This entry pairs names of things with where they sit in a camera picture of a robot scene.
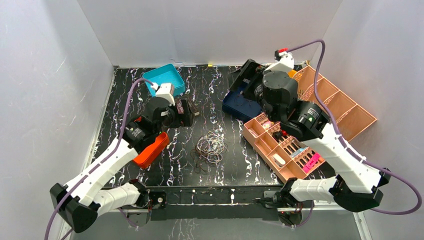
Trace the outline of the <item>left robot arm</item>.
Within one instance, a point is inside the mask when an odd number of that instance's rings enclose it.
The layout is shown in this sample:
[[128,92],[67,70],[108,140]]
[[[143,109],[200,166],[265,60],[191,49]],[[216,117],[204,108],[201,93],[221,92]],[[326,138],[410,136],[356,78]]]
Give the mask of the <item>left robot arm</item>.
[[133,179],[109,190],[105,184],[127,163],[136,161],[143,168],[162,152],[168,129],[190,127],[196,112],[186,97],[173,102],[163,97],[147,101],[141,115],[130,119],[112,144],[80,175],[50,189],[53,206],[76,232],[87,230],[101,215],[123,206],[145,208],[153,203],[150,190]]

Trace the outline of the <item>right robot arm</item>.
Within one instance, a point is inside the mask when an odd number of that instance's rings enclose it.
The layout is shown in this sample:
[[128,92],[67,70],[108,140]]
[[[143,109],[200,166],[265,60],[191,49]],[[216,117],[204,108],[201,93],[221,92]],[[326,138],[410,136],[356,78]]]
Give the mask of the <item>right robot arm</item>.
[[257,102],[269,121],[281,131],[319,154],[335,171],[324,179],[289,178],[281,191],[266,198],[266,204],[295,207],[305,201],[335,202],[350,212],[375,210],[383,199],[380,186],[390,181],[385,169],[367,165],[363,157],[342,135],[330,112],[316,103],[298,98],[298,82],[285,71],[271,70],[248,59],[236,72],[230,89],[236,90],[244,80],[248,85],[242,95]]

